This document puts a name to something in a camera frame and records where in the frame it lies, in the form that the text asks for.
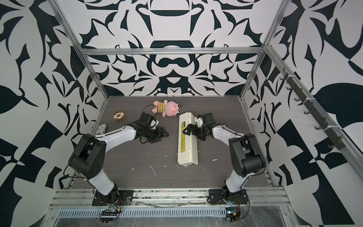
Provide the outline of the black white patterned shoe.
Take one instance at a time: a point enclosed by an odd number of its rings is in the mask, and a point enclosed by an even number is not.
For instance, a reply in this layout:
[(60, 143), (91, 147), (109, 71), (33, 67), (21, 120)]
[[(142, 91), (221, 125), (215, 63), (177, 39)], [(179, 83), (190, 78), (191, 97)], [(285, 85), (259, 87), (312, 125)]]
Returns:
[(105, 134), (107, 131), (107, 124), (101, 124), (97, 127), (95, 135)]

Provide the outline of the right circuit board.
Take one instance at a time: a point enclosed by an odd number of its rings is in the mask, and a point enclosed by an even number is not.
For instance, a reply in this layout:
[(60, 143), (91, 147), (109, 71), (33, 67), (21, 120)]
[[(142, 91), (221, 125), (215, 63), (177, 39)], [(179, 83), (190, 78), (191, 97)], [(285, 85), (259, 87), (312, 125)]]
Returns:
[(226, 220), (228, 222), (236, 222), (242, 219), (240, 207), (227, 207), (226, 208)]

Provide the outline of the circuit board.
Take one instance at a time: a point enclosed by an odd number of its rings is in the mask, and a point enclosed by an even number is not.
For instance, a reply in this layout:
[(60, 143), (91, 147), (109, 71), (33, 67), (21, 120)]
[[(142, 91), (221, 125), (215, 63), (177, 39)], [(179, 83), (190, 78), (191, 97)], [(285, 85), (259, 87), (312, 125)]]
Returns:
[(120, 214), (121, 214), (121, 211), (106, 209), (100, 213), (99, 220), (102, 223), (112, 222), (112, 221), (115, 221), (120, 216)]
[(226, 208), (226, 220), (228, 222), (236, 222), (242, 219), (240, 207), (227, 207)]

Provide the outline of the left circuit board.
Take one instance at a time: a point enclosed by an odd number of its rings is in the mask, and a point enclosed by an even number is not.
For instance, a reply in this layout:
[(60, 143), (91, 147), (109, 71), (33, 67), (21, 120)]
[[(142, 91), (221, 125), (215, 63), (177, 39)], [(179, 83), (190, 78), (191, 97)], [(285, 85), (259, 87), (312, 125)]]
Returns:
[(112, 221), (115, 221), (120, 216), (120, 214), (121, 214), (121, 211), (106, 209), (100, 213), (99, 220), (102, 223), (112, 222)]

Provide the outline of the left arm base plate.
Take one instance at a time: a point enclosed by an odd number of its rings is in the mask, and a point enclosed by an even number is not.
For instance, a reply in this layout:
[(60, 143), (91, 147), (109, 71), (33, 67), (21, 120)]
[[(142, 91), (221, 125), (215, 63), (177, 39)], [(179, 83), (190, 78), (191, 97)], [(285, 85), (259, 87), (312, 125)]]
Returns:
[(133, 193), (133, 190), (113, 190), (109, 195), (102, 195), (99, 191), (94, 190), (92, 206), (128, 206), (133, 200)]

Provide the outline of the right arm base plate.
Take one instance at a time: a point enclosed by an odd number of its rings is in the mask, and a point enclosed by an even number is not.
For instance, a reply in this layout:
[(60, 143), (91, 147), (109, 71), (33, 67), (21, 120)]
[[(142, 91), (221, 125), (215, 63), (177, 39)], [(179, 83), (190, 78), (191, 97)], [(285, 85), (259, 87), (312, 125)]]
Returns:
[(248, 204), (249, 197), (245, 189), (242, 189), (236, 193), (231, 193), (226, 187), (222, 187), (221, 189), (209, 189), (207, 202), (212, 205)]

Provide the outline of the wall hook rail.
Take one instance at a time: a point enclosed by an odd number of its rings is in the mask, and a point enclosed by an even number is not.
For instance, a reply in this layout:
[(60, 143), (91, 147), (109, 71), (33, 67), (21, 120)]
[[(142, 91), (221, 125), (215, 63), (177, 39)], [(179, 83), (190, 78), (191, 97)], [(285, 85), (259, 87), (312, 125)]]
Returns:
[(304, 112), (304, 114), (311, 115), (315, 119), (318, 124), (318, 126), (315, 126), (315, 129), (324, 131), (328, 136), (331, 141), (331, 144), (329, 144), (328, 147), (337, 148), (338, 150), (346, 148), (343, 138), (338, 132), (338, 125), (328, 119), (328, 114), (323, 110), (317, 99), (314, 98), (303, 83), (300, 82), (298, 77), (289, 74), (283, 69), (283, 77), (280, 79), (287, 82), (289, 85), (287, 88), (288, 90), (292, 90), (296, 93), (297, 98), (295, 101), (305, 106), (307, 111)]

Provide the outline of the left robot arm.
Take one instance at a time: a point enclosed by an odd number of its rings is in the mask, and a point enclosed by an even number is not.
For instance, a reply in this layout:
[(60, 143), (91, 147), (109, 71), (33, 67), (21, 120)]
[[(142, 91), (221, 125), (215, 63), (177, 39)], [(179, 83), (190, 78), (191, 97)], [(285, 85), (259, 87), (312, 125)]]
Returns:
[(116, 196), (117, 186), (104, 171), (105, 155), (111, 149), (139, 139), (142, 144), (156, 143), (169, 133), (159, 126), (154, 115), (143, 112), (140, 118), (103, 135), (85, 134), (76, 145), (68, 166), (81, 174), (103, 196)]

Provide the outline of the brown white plush toy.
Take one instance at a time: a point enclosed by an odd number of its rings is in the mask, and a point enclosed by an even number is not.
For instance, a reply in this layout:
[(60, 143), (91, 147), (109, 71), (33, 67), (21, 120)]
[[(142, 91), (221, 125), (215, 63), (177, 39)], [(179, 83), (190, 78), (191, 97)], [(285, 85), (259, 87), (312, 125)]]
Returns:
[(119, 120), (124, 120), (126, 118), (125, 113), (123, 111), (117, 111), (114, 115), (113, 118), (115, 121), (119, 121)]

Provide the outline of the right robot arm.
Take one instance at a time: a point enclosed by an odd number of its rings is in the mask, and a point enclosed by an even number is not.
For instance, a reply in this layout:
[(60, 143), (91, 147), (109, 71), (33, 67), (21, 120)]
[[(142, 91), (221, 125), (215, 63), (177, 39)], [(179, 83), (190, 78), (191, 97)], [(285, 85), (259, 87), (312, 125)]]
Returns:
[(186, 125), (184, 135), (196, 136), (205, 141), (210, 136), (229, 146), (233, 171), (225, 181), (229, 193), (237, 193), (253, 177), (264, 174), (266, 159), (254, 134), (240, 134), (224, 124), (216, 123), (211, 113), (198, 115), (195, 123)]

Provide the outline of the pink plush pig toy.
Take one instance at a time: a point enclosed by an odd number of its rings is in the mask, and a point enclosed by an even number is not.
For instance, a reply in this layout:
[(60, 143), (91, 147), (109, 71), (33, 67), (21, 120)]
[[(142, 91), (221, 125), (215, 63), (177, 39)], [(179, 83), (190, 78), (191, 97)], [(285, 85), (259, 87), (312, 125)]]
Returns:
[(161, 113), (163, 117), (171, 117), (171, 116), (180, 116), (180, 108), (181, 104), (178, 104), (174, 101), (167, 101), (164, 102), (154, 101), (153, 102), (154, 108), (152, 112), (154, 114)]

